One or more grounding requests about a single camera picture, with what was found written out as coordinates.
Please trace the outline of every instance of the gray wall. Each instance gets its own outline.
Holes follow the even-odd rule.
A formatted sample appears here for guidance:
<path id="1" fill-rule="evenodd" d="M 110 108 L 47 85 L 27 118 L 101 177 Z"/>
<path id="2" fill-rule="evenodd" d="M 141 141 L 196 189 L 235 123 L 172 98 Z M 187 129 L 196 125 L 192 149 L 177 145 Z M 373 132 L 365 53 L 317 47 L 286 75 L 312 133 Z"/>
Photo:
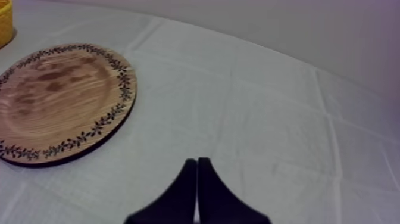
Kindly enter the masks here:
<path id="1" fill-rule="evenodd" d="M 66 1 L 184 21 L 299 58 L 381 94 L 400 89 L 400 0 Z"/>

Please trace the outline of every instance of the white tablecloth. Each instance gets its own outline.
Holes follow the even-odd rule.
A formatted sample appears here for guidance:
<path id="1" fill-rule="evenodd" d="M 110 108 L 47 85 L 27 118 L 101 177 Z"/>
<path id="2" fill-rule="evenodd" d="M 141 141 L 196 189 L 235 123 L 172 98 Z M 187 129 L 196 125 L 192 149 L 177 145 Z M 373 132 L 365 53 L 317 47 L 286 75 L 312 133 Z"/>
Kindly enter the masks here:
<path id="1" fill-rule="evenodd" d="M 89 155 L 48 169 L 1 162 L 0 223 L 123 223 L 199 156 L 275 224 L 400 223 L 400 125 L 371 92 L 176 21 L 14 5 L 18 33 L 0 49 L 0 72 L 44 47 L 95 43 L 130 61 L 139 92 L 127 122 Z"/>

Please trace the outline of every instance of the wooden plate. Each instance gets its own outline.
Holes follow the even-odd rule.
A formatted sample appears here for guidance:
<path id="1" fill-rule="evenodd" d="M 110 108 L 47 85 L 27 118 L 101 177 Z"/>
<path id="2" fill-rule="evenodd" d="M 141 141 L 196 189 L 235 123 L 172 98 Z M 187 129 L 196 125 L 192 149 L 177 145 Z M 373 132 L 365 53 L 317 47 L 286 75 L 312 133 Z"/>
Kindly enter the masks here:
<path id="1" fill-rule="evenodd" d="M 86 154 L 119 127 L 136 93 L 133 69 L 110 49 L 35 52 L 0 76 L 0 158 L 35 167 Z"/>

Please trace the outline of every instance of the yellow bowl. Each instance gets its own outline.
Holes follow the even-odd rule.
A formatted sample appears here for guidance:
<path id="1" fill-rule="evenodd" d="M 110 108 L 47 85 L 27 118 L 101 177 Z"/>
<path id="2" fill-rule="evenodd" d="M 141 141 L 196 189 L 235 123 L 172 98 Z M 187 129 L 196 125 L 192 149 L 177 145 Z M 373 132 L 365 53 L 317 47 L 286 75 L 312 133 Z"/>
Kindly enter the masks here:
<path id="1" fill-rule="evenodd" d="M 13 4 L 0 0 L 0 48 L 13 38 Z"/>

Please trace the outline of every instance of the floral border design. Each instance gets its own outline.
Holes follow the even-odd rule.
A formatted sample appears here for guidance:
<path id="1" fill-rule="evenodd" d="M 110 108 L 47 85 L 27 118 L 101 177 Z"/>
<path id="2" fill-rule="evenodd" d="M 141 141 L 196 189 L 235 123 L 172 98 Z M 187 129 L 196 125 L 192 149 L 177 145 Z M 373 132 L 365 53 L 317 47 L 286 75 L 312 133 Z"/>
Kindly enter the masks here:
<path id="1" fill-rule="evenodd" d="M 96 54 L 98 56 L 103 56 L 106 59 L 106 61 L 110 64 L 112 69 L 117 70 L 119 72 L 117 78 L 119 79 L 118 87 L 121 91 L 121 94 L 119 96 L 121 102 L 116 104 L 114 107 L 111 107 L 111 111 L 109 111 L 105 116 L 102 116 L 100 120 L 95 121 L 95 124 L 90 131 L 81 132 L 79 136 L 76 136 L 75 138 L 68 138 L 56 146 L 50 146 L 46 150 L 36 150 L 34 148 L 27 149 L 16 145 L 9 146 L 5 145 L 4 140 L 0 139 L 0 158 L 3 158 L 4 155 L 12 155 L 13 158 L 25 157 L 28 161 L 32 161 L 40 159 L 41 156 L 44 156 L 45 158 L 54 157 L 57 154 L 64 152 L 65 150 L 73 150 L 74 148 L 80 148 L 81 144 L 83 142 L 86 142 L 88 138 L 93 138 L 96 135 L 102 135 L 102 129 L 104 128 L 104 126 L 110 125 L 115 119 L 115 117 L 125 112 L 126 107 L 128 107 L 126 102 L 132 100 L 133 97 L 132 95 L 133 92 L 130 89 L 130 78 L 126 73 L 127 66 L 122 65 L 121 61 L 115 59 L 112 54 L 107 53 L 106 50 L 102 48 L 98 48 L 90 44 L 56 46 L 54 48 L 49 48 L 47 50 L 42 50 L 32 54 L 31 56 L 25 58 L 23 61 L 18 63 L 16 67 L 20 69 L 32 62 L 40 60 L 43 56 L 49 56 L 52 54 L 59 54 L 74 50 L 86 51 L 92 54 Z M 15 68 L 14 66 L 12 66 L 4 73 L 3 76 L 0 76 L 0 92 L 1 92 L 1 87 L 8 82 L 8 79 L 14 73 L 15 73 Z"/>

